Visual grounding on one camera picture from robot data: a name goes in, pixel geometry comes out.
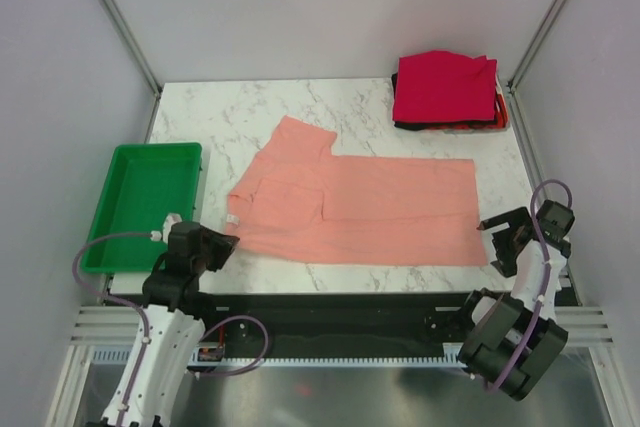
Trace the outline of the pink t shirt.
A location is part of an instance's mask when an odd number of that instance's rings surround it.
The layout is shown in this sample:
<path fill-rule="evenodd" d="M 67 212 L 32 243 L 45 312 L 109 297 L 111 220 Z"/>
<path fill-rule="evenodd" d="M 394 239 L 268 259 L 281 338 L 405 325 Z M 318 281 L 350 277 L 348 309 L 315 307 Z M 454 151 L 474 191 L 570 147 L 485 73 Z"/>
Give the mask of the pink t shirt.
<path fill-rule="evenodd" d="M 475 164 L 335 155 L 285 116 L 227 197 L 241 248 L 302 263 L 482 266 Z"/>

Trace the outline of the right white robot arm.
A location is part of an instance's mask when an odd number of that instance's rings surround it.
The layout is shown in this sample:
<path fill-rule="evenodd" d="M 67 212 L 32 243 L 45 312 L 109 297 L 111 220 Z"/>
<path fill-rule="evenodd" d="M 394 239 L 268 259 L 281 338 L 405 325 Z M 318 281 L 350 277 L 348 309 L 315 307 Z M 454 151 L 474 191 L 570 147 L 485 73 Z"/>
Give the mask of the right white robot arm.
<path fill-rule="evenodd" d="M 493 231 L 492 265 L 515 279 L 507 293 L 473 291 L 457 318 L 465 337 L 458 361 L 482 377 L 488 391 L 523 400 L 566 346 L 555 296 L 574 222 L 571 208 L 546 200 L 535 214 L 520 207 L 479 223 L 479 231 Z"/>

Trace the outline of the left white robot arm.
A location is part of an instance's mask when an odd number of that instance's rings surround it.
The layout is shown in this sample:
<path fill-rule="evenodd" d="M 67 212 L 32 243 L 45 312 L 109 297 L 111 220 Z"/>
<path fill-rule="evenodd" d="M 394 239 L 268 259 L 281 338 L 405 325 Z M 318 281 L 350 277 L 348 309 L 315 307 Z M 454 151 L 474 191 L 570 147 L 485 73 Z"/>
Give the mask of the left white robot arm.
<path fill-rule="evenodd" d="M 137 333 L 116 390 L 95 426 L 168 426 L 182 377 L 199 340 L 219 329 L 219 316 L 195 306 L 199 279 L 222 269 L 239 238 L 171 214 L 147 237 L 166 249 L 143 283 L 142 303 L 111 298 L 139 316 Z"/>

